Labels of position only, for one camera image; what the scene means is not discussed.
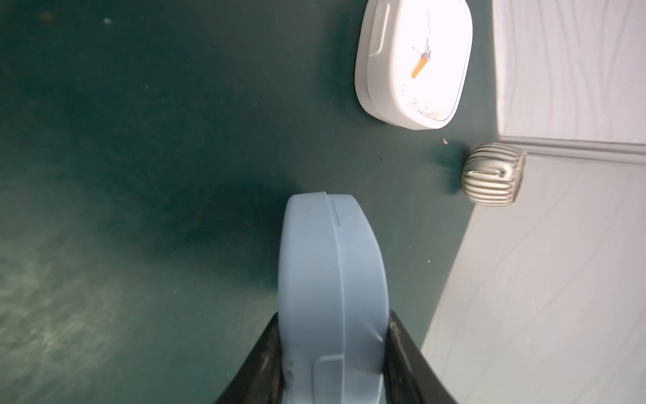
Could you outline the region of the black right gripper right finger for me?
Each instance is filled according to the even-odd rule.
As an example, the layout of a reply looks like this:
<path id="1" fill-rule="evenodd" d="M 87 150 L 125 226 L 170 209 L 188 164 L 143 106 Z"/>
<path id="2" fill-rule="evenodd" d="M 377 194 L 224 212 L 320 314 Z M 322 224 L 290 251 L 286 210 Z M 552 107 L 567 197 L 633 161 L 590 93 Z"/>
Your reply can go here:
<path id="1" fill-rule="evenodd" d="M 387 403 L 457 403 L 433 372 L 393 310 L 389 314 L 383 377 Z"/>

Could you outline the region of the blue white alarm clock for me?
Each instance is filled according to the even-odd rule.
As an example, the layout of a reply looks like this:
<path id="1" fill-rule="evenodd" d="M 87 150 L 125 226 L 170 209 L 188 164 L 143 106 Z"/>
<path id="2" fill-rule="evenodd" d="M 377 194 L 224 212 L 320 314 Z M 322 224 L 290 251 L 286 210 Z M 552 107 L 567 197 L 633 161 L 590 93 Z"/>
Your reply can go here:
<path id="1" fill-rule="evenodd" d="M 380 402 L 389 293 L 377 239 L 351 195 L 289 199 L 278 316 L 284 402 Z"/>

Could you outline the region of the white alarm clock back up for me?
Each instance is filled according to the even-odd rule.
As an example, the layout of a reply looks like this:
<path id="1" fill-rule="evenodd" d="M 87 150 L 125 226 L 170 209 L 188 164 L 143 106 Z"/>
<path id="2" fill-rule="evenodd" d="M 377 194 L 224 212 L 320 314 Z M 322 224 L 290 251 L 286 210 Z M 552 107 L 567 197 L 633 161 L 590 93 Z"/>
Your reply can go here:
<path id="1" fill-rule="evenodd" d="M 361 27 L 354 86 L 374 118 L 412 131 L 454 117 L 473 43 L 464 0 L 370 0 Z"/>

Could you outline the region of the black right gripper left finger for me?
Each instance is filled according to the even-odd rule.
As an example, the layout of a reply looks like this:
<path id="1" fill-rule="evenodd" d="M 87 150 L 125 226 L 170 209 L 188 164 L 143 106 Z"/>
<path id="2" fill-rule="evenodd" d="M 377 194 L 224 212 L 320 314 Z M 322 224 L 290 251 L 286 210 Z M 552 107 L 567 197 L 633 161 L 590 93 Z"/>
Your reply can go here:
<path id="1" fill-rule="evenodd" d="M 215 403 L 281 404 L 284 393 L 281 353 L 279 314 L 275 313 Z"/>

